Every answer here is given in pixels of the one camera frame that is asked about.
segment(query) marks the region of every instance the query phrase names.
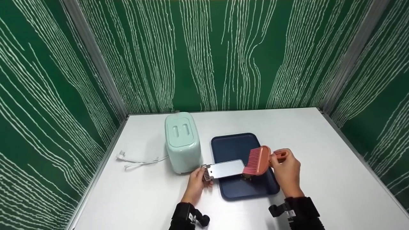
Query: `black wrist strap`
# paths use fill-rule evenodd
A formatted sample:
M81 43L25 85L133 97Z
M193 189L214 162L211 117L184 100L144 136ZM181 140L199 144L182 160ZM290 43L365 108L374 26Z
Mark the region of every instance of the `black wrist strap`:
M197 220L202 227L206 227L210 222L210 218L207 215L202 215L191 203L185 202L180 202L176 205L172 220L175 218L182 218L192 224L195 224Z
M319 217L318 210L310 197L289 197L282 205L272 205L268 208L273 217L278 217L284 212L289 219L309 220Z
M173 213L172 220L175 218L182 218L191 223L195 223L194 218L195 207L191 203L180 202L176 205L175 212Z

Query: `plastic tray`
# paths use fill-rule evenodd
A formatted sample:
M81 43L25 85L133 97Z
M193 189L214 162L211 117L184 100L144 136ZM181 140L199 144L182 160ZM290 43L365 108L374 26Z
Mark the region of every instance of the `plastic tray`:
M258 147L260 143L252 133L214 137L211 140L215 163L241 159L247 165L250 150ZM269 196L280 191L271 168L261 176L253 176L251 180L236 175L220 178L219 184L222 197L228 201Z

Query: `toaster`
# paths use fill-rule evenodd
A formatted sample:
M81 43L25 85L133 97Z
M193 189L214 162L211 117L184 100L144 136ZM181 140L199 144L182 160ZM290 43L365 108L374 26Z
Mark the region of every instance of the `toaster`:
M173 170L191 172L203 163L200 140L195 121L190 113L173 113L165 119L166 149Z

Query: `green wall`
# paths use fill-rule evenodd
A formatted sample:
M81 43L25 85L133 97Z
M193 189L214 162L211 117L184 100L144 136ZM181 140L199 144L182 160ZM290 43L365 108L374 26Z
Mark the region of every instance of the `green wall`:
M408 23L409 1L390 1L330 114L407 211Z
M58 0L0 2L0 229L63 229L119 126Z
M130 113L319 106L370 0L79 0Z

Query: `pink brush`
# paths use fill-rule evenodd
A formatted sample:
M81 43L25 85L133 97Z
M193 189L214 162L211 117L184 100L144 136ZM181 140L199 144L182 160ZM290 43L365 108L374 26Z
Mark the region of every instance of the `pink brush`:
M279 162L283 162L288 156L287 152L275 153ZM259 176L264 174L270 165L271 150L268 146L250 150L249 162L244 167L243 174Z

